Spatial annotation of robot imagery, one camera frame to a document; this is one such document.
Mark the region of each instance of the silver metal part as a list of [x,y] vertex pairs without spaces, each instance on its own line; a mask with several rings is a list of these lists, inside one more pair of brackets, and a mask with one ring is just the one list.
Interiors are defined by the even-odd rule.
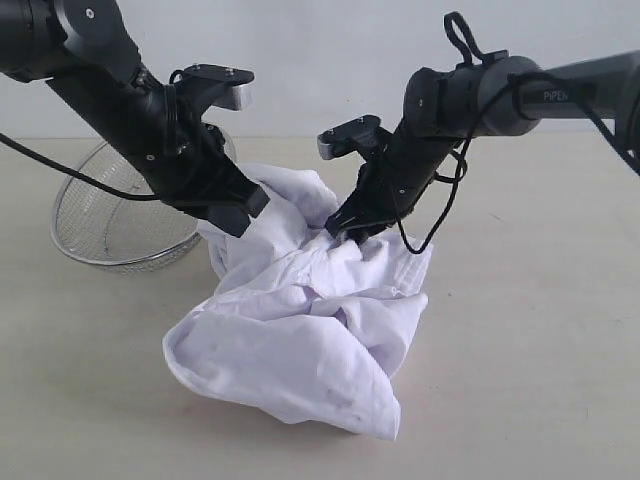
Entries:
[[240,111],[248,108],[252,102],[251,85],[247,83],[231,87],[227,93],[216,100],[213,105],[226,110]]
[[323,160],[333,160],[336,158],[333,154],[333,145],[324,141],[324,134],[318,135],[318,152]]

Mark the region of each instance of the wire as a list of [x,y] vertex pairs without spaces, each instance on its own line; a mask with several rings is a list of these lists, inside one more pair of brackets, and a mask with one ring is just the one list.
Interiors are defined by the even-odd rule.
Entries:
[[462,147],[462,151],[460,153],[455,151],[452,152],[452,156],[454,156],[454,158],[458,161],[455,175],[452,179],[449,179],[448,177],[440,177],[440,179],[444,178],[444,183],[452,184],[449,200],[447,201],[447,204],[444,208],[444,211],[440,215],[440,218],[438,218],[433,228],[429,232],[429,235],[427,235],[427,238],[425,239],[424,243],[419,249],[413,248],[409,243],[409,239],[407,238],[407,233],[405,231],[404,225],[402,224],[402,219],[400,218],[400,213],[398,210],[398,205],[396,203],[394,190],[393,189],[391,190],[391,198],[393,199],[393,203],[394,203],[396,222],[398,224],[400,235],[402,236],[402,240],[405,244],[405,247],[407,248],[407,250],[409,250],[409,252],[411,252],[414,255],[421,255],[422,253],[424,253],[428,248],[429,244],[431,243],[431,241],[433,240],[433,237],[437,233],[438,229],[442,226],[447,216],[449,215],[453,207],[453,204],[455,202],[456,195],[458,193],[458,189],[460,186],[460,182],[464,178],[464,174],[466,173],[466,170],[468,168],[466,157],[469,151],[469,147],[471,146],[471,142],[474,139],[475,132],[480,126],[480,123],[482,122],[483,118],[487,115],[487,113],[491,111],[493,107],[495,107],[495,105],[500,100],[502,100],[502,98],[505,95],[516,92],[517,91],[516,89],[520,88],[521,86],[531,82],[536,82],[536,81],[546,81],[546,82],[552,83],[554,86],[565,91],[565,93],[567,93],[569,97],[573,99],[572,102],[578,108],[580,108],[580,110],[582,110],[582,112],[586,115],[586,117],[589,120],[591,120],[594,123],[594,125],[600,131],[600,133],[605,138],[607,143],[611,145],[611,147],[622,157],[622,159],[627,163],[627,165],[629,165],[629,167],[631,167],[631,169],[634,172],[640,175],[640,159],[633,157],[631,154],[629,154],[629,152],[625,151],[622,147],[618,145],[614,134],[611,133],[611,131],[607,128],[603,120],[600,117],[598,117],[598,115],[587,104],[587,102],[582,100],[580,96],[577,95],[577,93],[574,91],[574,89],[572,88],[569,82],[561,78],[557,78],[546,72],[529,72],[529,73],[523,73],[519,75],[513,75],[510,77],[509,83],[504,87],[502,87],[487,102],[487,104],[480,110],[480,112],[478,112],[478,115],[476,116],[469,130],[469,134],[465,139],[464,145]]
[[[156,80],[154,77],[150,75],[146,77],[146,85],[148,87],[156,90],[165,89],[165,95],[168,103],[166,120],[168,123],[168,129],[170,130],[170,132],[168,132],[170,134],[169,135],[170,140],[175,140],[174,138],[175,129],[176,129],[177,120],[178,120],[177,118],[178,100],[175,95],[175,87],[173,86],[173,84],[176,78],[183,74],[184,72],[182,70],[176,70],[175,72],[173,72],[173,74],[171,75],[171,79],[169,81],[170,85],[167,85],[167,86],[162,85],[158,80]],[[189,114],[189,120],[193,124],[192,127],[195,129],[196,151],[200,151],[202,149],[202,126],[200,125],[200,121],[196,118],[193,107],[187,103],[185,104],[185,108]],[[74,170],[73,168],[69,168],[65,165],[62,165],[61,163],[58,163],[55,160],[52,160],[44,155],[41,155],[40,153],[35,152],[34,150],[31,150],[30,148],[22,145],[21,143],[15,140],[12,140],[11,138],[7,137],[2,133],[0,133],[0,143],[3,143],[7,147],[17,151],[18,153],[21,153],[22,155],[25,155],[31,158],[32,160],[35,160],[38,163],[41,163],[49,168],[52,168],[53,170],[56,170],[60,173],[64,173],[65,175],[73,177],[76,180],[85,182],[91,185],[92,187],[102,190],[103,192],[106,192],[115,197],[122,198],[124,200],[134,201],[134,202],[155,202],[155,201],[171,200],[173,196],[175,196],[176,194],[184,190],[184,188],[193,180],[200,166],[200,162],[194,163],[193,168],[189,171],[189,174],[187,175],[185,180],[174,192],[166,193],[163,195],[134,195],[134,194],[123,192],[116,188],[110,187],[109,185],[102,183],[94,178],[91,178],[82,172],[79,172],[77,170]]]
[[36,162],[46,165],[47,167],[57,170],[58,172],[64,173],[65,175],[69,175],[80,181],[88,183],[92,187],[96,187],[116,197],[123,198],[125,200],[133,200],[137,202],[153,202],[161,199],[161,197],[158,195],[132,195],[130,193],[117,190],[113,187],[110,187],[109,185],[101,183],[98,180],[85,175],[84,173],[78,172],[73,168],[65,167],[64,165],[58,162],[55,162],[50,158],[47,158],[44,155],[39,154],[38,152],[34,152],[30,148],[27,148],[24,145],[21,145],[20,143],[10,139],[9,137],[7,137],[2,133],[0,133],[0,142],[4,143],[9,148],[12,148],[17,152],[23,155],[26,155],[27,157],[35,160]]

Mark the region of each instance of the black cable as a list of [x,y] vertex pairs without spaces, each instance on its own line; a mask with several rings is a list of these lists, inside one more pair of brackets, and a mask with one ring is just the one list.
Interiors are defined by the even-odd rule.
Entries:
[[474,120],[474,122],[473,122],[473,124],[472,124],[472,126],[471,126],[471,128],[469,130],[469,134],[467,135],[467,138],[466,138],[466,140],[464,142],[464,145],[462,147],[462,151],[460,153],[458,153],[458,152],[452,152],[451,153],[451,155],[454,156],[454,158],[458,161],[458,165],[456,167],[456,171],[455,171],[453,180],[451,182],[451,193],[449,194],[449,200],[447,201],[447,204],[446,204],[442,214],[440,215],[440,218],[438,218],[438,220],[434,224],[433,228],[429,232],[429,235],[427,235],[427,238],[425,239],[425,241],[422,244],[422,246],[417,250],[414,249],[411,246],[411,244],[409,243],[409,239],[407,238],[407,233],[406,233],[406,231],[404,229],[404,225],[402,224],[402,219],[400,218],[400,212],[398,210],[398,205],[397,205],[397,202],[396,202],[395,191],[394,190],[391,191],[391,198],[392,198],[393,204],[394,204],[396,222],[397,222],[398,228],[400,230],[400,235],[402,236],[402,241],[404,242],[405,247],[412,254],[414,254],[414,255],[422,255],[426,251],[426,249],[429,246],[429,244],[431,243],[431,241],[433,240],[433,237],[435,236],[435,234],[438,232],[438,230],[440,229],[442,224],[447,219],[447,216],[451,212],[451,209],[453,208],[453,204],[454,204],[454,202],[456,200],[456,195],[458,194],[458,189],[460,187],[460,182],[462,181],[462,179],[464,177],[463,173],[466,173],[466,171],[468,169],[468,163],[467,163],[467,159],[466,159],[467,152],[469,151],[469,147],[471,146],[471,142],[473,141],[473,138],[474,138],[474,135],[476,133],[476,130],[480,126],[480,123],[482,122],[482,119],[484,118],[484,116],[500,100],[502,100],[502,97],[504,97],[505,95],[510,93],[513,88],[514,87],[513,87],[512,84],[507,84],[506,86],[501,88],[498,91],[498,93],[496,93],[487,102],[487,104],[480,110],[480,112],[476,116],[476,118],[475,118],[475,120]]
[[[464,37],[465,42],[467,42],[466,44],[456,34],[453,29],[453,24],[455,24],[462,32],[462,36]],[[473,63],[471,60],[471,54],[473,54],[478,60],[482,62],[485,61],[485,54],[480,50],[480,48],[478,48],[478,44],[471,32],[469,24],[459,12],[451,12],[445,15],[444,29],[451,43],[453,43],[453,45],[462,54],[465,65],[470,66]]]
[[[146,77],[146,82],[145,84],[153,89],[165,89],[165,94],[167,95],[167,123],[168,123],[168,129],[173,130],[173,132],[168,132],[169,133],[169,137],[171,137],[172,135],[175,134],[175,129],[177,126],[177,115],[178,115],[178,101],[175,95],[175,87],[173,87],[173,84],[176,80],[176,78],[179,75],[183,75],[184,72],[182,70],[176,70],[175,72],[173,72],[173,74],[171,75],[171,79],[169,81],[170,86],[165,87],[164,85],[162,85],[158,80],[155,79],[155,77],[148,75]],[[195,115],[195,111],[193,109],[193,107],[190,104],[185,104],[184,105],[186,111],[188,112],[189,115],[189,119],[192,123],[192,128],[195,129],[195,137],[196,137],[196,151],[199,152],[202,149],[202,125],[199,121],[199,119],[196,118]],[[130,200],[130,201],[135,201],[135,202],[155,202],[155,201],[169,201],[172,199],[173,196],[177,195],[178,193],[180,193],[182,190],[184,190],[184,188],[191,182],[191,180],[193,180],[193,178],[195,177],[195,175],[198,172],[198,167],[200,166],[200,162],[197,162],[194,164],[193,168],[189,171],[189,174],[187,175],[187,177],[185,178],[185,180],[182,182],[182,184],[180,185],[180,187],[178,187],[174,192],[170,192],[170,193],[165,193],[162,195],[134,195],[128,192],[123,192],[121,190],[118,190],[116,188],[110,187],[109,185],[99,182],[98,180],[91,178],[87,175],[85,175],[84,173],[78,172],[77,170],[74,170],[73,168],[69,168],[66,167],[58,162],[56,162],[55,160],[52,160],[44,155],[39,154],[38,152],[35,152],[33,150],[31,150],[30,148],[16,142],[15,140],[12,140],[11,138],[7,137],[6,135],[0,133],[0,143],[3,143],[4,145],[6,145],[7,147],[17,151],[18,153],[21,153],[22,155],[25,155],[29,158],[31,158],[32,160],[35,160],[38,163],[41,163],[49,168],[52,168],[53,170],[56,170],[60,173],[63,173],[65,175],[68,175],[70,177],[75,178],[76,180],[80,180],[82,182],[85,182],[89,185],[91,185],[92,187],[95,187],[99,190],[102,190],[105,193],[108,193],[110,195],[113,195],[115,197],[118,198],[122,198],[124,200]]]
[[161,197],[158,195],[133,195],[131,193],[122,192],[120,190],[112,188],[109,185],[101,183],[98,180],[95,180],[85,175],[84,173],[78,172],[73,168],[65,167],[64,165],[61,165],[58,162],[55,162],[50,158],[45,157],[44,155],[40,155],[38,152],[34,152],[30,148],[27,148],[24,145],[21,145],[20,143],[10,139],[9,137],[7,137],[2,133],[0,133],[0,142],[4,143],[9,148],[12,148],[17,152],[23,155],[26,155],[27,157],[35,160],[36,162],[46,165],[47,167],[57,170],[58,172],[64,173],[65,175],[69,175],[80,181],[88,183],[92,187],[96,187],[102,190],[103,192],[109,193],[116,197],[123,198],[125,200],[133,200],[137,202],[153,202],[161,199]]
[[609,143],[609,145],[622,157],[622,159],[627,163],[627,165],[629,165],[629,167],[631,167],[631,169],[636,172],[638,175],[640,175],[640,159],[635,158],[634,156],[632,156],[631,154],[629,154],[629,152],[625,151],[622,147],[620,147],[618,145],[618,143],[616,142],[615,136],[613,133],[611,133],[611,131],[607,128],[607,126],[605,125],[605,123],[603,122],[603,120],[598,117],[598,115],[594,112],[594,110],[587,104],[587,102],[585,102],[584,100],[582,100],[580,98],[579,95],[577,95],[577,93],[573,90],[572,86],[570,85],[569,82],[567,82],[566,80],[557,78],[549,73],[546,72],[530,72],[530,73],[523,73],[523,74],[519,74],[519,75],[514,75],[512,77],[510,77],[509,83],[507,85],[505,85],[504,87],[502,87],[490,100],[489,102],[487,102],[487,104],[480,110],[480,112],[478,113],[478,115],[476,116],[469,134],[467,135],[467,138],[464,142],[462,151],[460,153],[457,152],[452,152],[452,155],[456,158],[456,160],[458,161],[458,166],[456,167],[456,172],[455,175],[453,177],[452,182],[452,187],[451,187],[451,194],[449,195],[449,200],[444,208],[444,211],[442,212],[442,214],[440,215],[440,218],[438,218],[438,221],[435,223],[435,225],[433,226],[433,228],[431,229],[431,231],[429,232],[429,235],[427,235],[426,240],[424,241],[424,243],[422,244],[422,246],[419,249],[414,249],[410,244],[409,244],[409,240],[407,238],[407,234],[406,231],[404,229],[404,225],[402,224],[402,219],[400,218],[400,213],[398,210],[398,205],[396,203],[396,198],[395,198],[395,190],[391,190],[391,198],[393,200],[394,203],[394,209],[395,209],[395,215],[396,215],[396,222],[398,223],[398,228],[400,230],[400,235],[402,236],[402,240],[407,248],[407,250],[409,250],[409,252],[411,252],[414,255],[421,255],[422,253],[424,253],[427,249],[427,247],[429,246],[429,244],[431,243],[431,241],[433,240],[433,237],[435,236],[435,234],[437,233],[438,229],[442,226],[442,224],[444,223],[444,221],[446,220],[447,216],[449,215],[451,208],[453,207],[453,204],[455,202],[456,199],[456,195],[458,193],[458,188],[460,186],[460,181],[462,180],[462,178],[464,177],[464,173],[466,173],[467,170],[467,153],[469,151],[469,147],[471,146],[471,142],[474,139],[475,136],[475,132],[478,129],[480,123],[482,122],[483,118],[485,117],[485,115],[487,113],[489,113],[489,111],[500,101],[502,100],[502,98],[509,94],[509,93],[513,93],[513,92],[517,92],[517,89],[520,88],[521,86],[527,84],[527,83],[531,83],[531,82],[536,82],[536,81],[547,81],[549,83],[552,83],[553,85],[555,85],[556,87],[562,89],[565,93],[567,93],[569,95],[570,98],[572,98],[572,102],[578,107],[580,108],[580,110],[582,110],[582,112],[587,116],[587,118],[589,120],[591,120],[594,125],[596,126],[596,128],[600,131],[600,133],[603,135],[603,137],[605,138],[605,140],[607,141],[607,143]]

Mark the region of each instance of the piper logo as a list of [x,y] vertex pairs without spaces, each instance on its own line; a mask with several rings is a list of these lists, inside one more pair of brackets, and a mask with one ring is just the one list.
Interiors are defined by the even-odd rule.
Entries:
[[547,90],[544,92],[544,101],[549,103],[568,102],[569,95],[562,90]]

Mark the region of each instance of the basket rim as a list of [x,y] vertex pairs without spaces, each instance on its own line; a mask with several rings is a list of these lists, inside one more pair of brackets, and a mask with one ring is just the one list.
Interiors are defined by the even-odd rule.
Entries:
[[[81,171],[82,168],[87,163],[89,163],[98,152],[100,152],[101,150],[109,146],[110,146],[109,142],[106,142],[106,141],[102,141],[98,143],[98,145],[95,148],[93,148],[85,157],[82,158],[82,160],[77,164],[75,170]],[[139,265],[142,263],[152,262],[154,260],[158,260],[162,257],[170,255],[176,251],[183,249],[184,247],[188,246],[192,242],[194,243],[193,246],[195,246],[195,243],[197,243],[197,241],[200,239],[200,234],[197,232],[197,230],[194,230],[193,233],[186,236],[183,240],[177,242],[176,244],[168,248],[165,248],[164,250],[161,250],[149,255],[144,255],[142,257],[134,257],[127,260],[112,260],[112,261],[92,260],[92,259],[83,257],[81,255],[76,255],[75,253],[70,252],[63,245],[63,242],[60,239],[60,236],[58,235],[58,212],[60,211],[62,200],[64,199],[64,196],[66,195],[73,181],[80,181],[80,180],[77,180],[72,176],[67,175],[64,182],[62,183],[62,186],[60,187],[60,190],[58,191],[55,202],[53,204],[52,221],[51,221],[51,238],[53,240],[54,245],[58,250],[60,250],[62,254],[64,254],[65,256],[69,257],[72,260],[75,260],[77,262],[84,263],[87,265],[95,265],[99,267],[125,267],[125,266]]]

